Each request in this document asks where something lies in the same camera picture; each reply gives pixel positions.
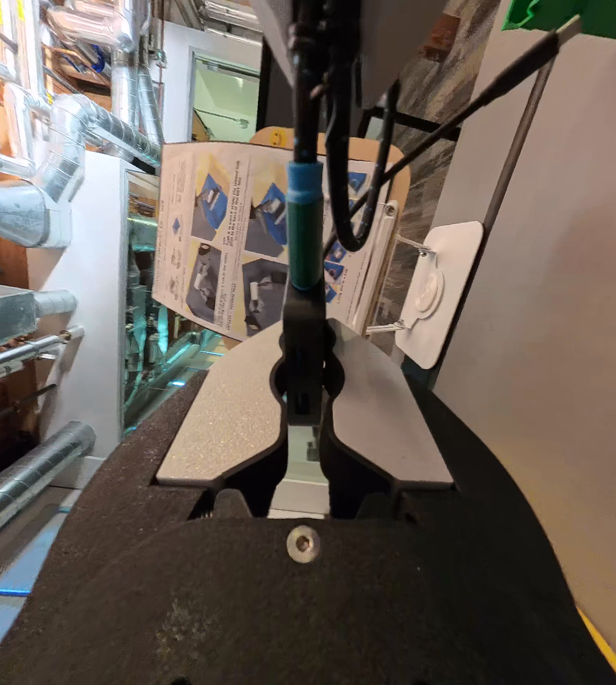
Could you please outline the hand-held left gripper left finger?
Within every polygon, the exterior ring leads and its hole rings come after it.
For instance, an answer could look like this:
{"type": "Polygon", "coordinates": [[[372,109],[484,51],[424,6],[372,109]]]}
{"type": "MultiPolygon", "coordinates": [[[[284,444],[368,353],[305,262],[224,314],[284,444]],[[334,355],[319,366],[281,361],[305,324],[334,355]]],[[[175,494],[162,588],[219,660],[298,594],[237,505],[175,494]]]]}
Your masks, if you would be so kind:
{"type": "Polygon", "coordinates": [[[158,469],[158,484],[220,486],[286,442],[286,405],[275,382],[282,332],[261,331],[210,367],[158,469]]]}

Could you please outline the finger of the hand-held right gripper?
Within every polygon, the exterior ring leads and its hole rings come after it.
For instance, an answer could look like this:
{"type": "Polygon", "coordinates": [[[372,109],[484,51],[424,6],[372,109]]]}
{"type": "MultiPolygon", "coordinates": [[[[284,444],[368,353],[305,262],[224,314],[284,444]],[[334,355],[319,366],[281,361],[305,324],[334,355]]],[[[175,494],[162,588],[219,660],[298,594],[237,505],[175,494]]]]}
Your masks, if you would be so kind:
{"type": "Polygon", "coordinates": [[[362,1],[360,107],[374,107],[431,37],[447,1],[362,1]]]}
{"type": "Polygon", "coordinates": [[[294,21],[293,1],[250,1],[263,37],[278,63],[291,63],[289,28],[294,21]]]}

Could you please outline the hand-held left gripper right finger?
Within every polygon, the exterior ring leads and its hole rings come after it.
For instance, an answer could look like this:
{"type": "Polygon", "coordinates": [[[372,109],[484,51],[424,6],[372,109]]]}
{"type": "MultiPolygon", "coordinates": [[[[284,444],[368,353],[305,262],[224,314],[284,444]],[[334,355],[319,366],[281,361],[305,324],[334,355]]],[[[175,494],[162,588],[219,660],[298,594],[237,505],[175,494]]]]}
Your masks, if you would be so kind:
{"type": "Polygon", "coordinates": [[[400,367],[346,325],[328,322],[344,374],[332,402],[336,439],[395,486],[451,488],[454,480],[400,367]]]}

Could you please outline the green plastic bin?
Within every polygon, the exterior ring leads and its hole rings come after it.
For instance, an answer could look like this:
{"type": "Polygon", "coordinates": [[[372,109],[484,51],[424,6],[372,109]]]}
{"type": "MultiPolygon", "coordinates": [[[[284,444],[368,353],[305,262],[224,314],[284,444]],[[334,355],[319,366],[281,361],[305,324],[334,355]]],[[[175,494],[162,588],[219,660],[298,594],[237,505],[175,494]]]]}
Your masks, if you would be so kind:
{"type": "Polygon", "coordinates": [[[616,40],[616,1],[512,1],[501,29],[552,31],[577,16],[583,34],[616,40]]]}

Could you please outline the black braided cable green plug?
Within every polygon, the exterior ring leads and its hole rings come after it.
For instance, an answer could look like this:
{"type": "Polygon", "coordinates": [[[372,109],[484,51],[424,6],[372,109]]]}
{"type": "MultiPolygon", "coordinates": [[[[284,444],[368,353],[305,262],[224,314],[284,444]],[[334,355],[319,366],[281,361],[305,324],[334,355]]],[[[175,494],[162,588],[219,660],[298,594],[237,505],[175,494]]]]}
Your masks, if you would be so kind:
{"type": "Polygon", "coordinates": [[[323,165],[318,161],[321,102],[332,224],[343,247],[358,249],[347,184],[354,65],[361,47],[360,1],[293,1],[287,51],[293,75],[294,145],[287,167],[287,230],[292,285],[316,286],[323,266],[323,165]]]}

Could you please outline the white stand base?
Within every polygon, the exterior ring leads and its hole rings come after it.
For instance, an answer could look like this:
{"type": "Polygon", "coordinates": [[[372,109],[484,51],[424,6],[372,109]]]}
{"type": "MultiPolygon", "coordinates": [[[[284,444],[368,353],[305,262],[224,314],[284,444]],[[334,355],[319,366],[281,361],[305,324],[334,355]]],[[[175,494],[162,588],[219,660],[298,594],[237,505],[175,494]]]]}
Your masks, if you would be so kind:
{"type": "Polygon", "coordinates": [[[434,227],[418,249],[395,342],[423,370],[439,360],[483,234],[476,220],[434,227]]]}

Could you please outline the instruction sheet on wooden board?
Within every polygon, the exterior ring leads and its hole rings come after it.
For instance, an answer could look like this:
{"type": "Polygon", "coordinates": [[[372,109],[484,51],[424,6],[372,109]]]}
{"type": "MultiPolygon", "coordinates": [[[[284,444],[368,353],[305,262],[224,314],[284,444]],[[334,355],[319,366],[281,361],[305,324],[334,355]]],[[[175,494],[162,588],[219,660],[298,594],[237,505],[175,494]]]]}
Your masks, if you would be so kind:
{"type": "MultiPolygon", "coordinates": [[[[162,150],[152,294],[222,336],[244,341],[281,320],[288,283],[287,165],[291,130],[269,128],[243,142],[166,144],[162,150]]],[[[351,138],[347,193],[367,195],[378,143],[351,138]]],[[[363,333],[398,213],[382,187],[366,246],[335,242],[324,258],[327,317],[363,333]]]]}

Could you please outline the silver ventilation ducts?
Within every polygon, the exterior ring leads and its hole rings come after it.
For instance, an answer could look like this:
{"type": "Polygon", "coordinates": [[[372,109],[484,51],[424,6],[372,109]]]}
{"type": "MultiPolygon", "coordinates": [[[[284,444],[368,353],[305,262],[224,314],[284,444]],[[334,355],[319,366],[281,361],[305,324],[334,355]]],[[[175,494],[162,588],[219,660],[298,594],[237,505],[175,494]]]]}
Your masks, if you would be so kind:
{"type": "MultiPolygon", "coordinates": [[[[1,152],[0,238],[27,249],[65,249],[72,240],[71,202],[82,183],[87,144],[161,164],[163,130],[143,56],[150,1],[0,1],[0,86],[11,155],[1,152]],[[109,64],[112,111],[82,92],[51,95],[45,75],[41,28],[61,41],[104,48],[109,64]]],[[[34,293],[0,286],[0,346],[35,329],[38,319],[70,313],[76,300],[67,291],[34,293]]],[[[49,348],[70,341],[70,329],[0,352],[0,381],[49,348]]],[[[51,475],[0,483],[0,528],[43,488],[51,475]]]]}

